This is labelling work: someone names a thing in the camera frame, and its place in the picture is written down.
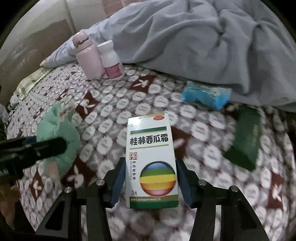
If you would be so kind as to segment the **person's left hand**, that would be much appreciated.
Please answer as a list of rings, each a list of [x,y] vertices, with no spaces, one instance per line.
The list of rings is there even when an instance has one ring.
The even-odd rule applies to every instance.
[[[13,230],[15,217],[15,203],[21,198],[19,188],[10,184],[1,185],[1,214],[6,220],[6,223]]]

